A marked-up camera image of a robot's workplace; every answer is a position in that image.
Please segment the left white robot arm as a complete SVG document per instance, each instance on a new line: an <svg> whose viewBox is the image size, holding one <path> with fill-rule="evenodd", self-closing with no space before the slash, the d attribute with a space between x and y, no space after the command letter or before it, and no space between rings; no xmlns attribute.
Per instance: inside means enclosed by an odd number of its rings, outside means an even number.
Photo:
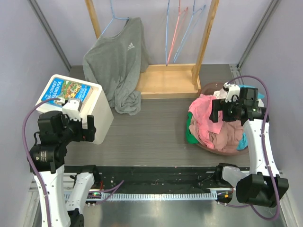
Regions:
<svg viewBox="0 0 303 227"><path fill-rule="evenodd" d="M96 128L94 117L87 116L88 127L81 120L71 120L60 111L49 111L39 116L39 131L29 154L34 179L39 191L44 227L82 227L83 209L90 189L100 185L101 177L95 165L83 166L73 177L69 199L64 196L64 158L72 141L93 142Z"/></svg>

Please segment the pink t shirt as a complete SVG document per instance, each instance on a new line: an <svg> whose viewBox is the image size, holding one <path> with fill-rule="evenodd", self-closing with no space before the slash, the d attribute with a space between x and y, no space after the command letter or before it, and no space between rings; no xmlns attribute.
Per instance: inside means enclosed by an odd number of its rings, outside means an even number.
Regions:
<svg viewBox="0 0 303 227"><path fill-rule="evenodd" d="M198 124L198 128L202 130L202 132L198 133L200 136L204 135L206 131L218 134L222 128L223 121L221 113L219 114L219 122L212 122L209 119L212 109L212 100L214 99L216 99L216 97L213 95L201 94L189 106L188 112L193 114L193 117Z"/></svg>

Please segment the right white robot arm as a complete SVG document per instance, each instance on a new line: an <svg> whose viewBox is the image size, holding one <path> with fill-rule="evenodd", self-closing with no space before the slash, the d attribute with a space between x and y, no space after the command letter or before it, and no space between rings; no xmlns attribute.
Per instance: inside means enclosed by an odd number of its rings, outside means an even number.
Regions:
<svg viewBox="0 0 303 227"><path fill-rule="evenodd" d="M280 176L273 159L266 111L265 107L259 106L258 100L227 102L215 99L209 119L217 123L221 113L224 122L239 120L246 134L250 157L248 175L236 165L219 163L214 173L215 184L233 186L240 203L273 208L287 192L289 183Z"/></svg>

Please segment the light blue wire hanger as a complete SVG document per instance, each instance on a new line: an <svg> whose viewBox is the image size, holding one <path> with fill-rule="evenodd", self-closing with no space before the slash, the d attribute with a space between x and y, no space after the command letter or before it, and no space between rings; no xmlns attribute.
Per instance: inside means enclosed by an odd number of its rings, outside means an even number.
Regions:
<svg viewBox="0 0 303 227"><path fill-rule="evenodd" d="M170 9L170 0L168 0L168 3L167 3L167 11L166 11L166 26L165 26L165 66L168 66L169 9Z"/></svg>

